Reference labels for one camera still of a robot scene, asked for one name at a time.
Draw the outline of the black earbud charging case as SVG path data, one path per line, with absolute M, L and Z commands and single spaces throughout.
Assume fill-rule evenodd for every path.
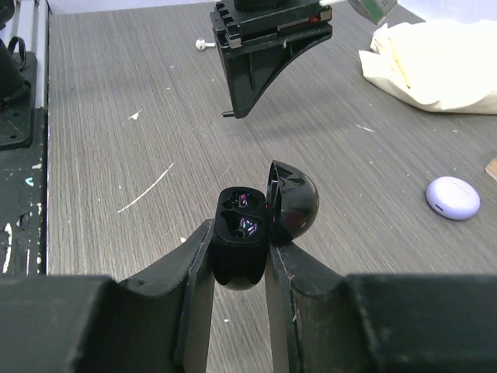
M 311 178 L 276 160 L 269 168 L 266 193 L 246 186 L 222 190 L 210 244 L 217 283 L 236 291 L 257 285 L 270 246 L 302 236 L 318 209 L 319 194 Z

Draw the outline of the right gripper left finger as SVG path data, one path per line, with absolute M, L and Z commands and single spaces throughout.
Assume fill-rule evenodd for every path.
M 214 223 L 123 281 L 1 278 L 3 372 L 202 372 L 214 280 Z

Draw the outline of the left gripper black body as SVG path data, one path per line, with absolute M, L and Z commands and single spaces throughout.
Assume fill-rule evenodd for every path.
M 317 1 L 285 1 L 279 7 L 243 12 L 219 1 L 210 13 L 215 41 L 225 58 L 259 51 L 295 58 L 332 37 L 332 10 Z

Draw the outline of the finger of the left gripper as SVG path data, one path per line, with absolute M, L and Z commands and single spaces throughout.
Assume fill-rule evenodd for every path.
M 223 69 L 234 118 L 246 117 L 276 77 L 304 52 L 330 39 L 331 30 L 301 30 L 274 40 L 223 46 Z

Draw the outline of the purple earbud charging case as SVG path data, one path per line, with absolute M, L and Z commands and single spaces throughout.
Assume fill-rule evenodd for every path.
M 481 206 L 477 190 L 466 181 L 452 176 L 441 176 L 426 188 L 428 205 L 441 216 L 455 221 L 475 216 Z

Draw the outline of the cream cloth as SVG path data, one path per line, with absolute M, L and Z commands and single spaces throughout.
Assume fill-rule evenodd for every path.
M 496 23 L 383 25 L 359 52 L 363 77 L 427 112 L 496 112 Z

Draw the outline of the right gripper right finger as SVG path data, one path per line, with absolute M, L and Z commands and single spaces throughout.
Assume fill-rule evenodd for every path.
M 266 300 L 276 372 L 494 372 L 496 278 L 350 274 L 273 247 Z

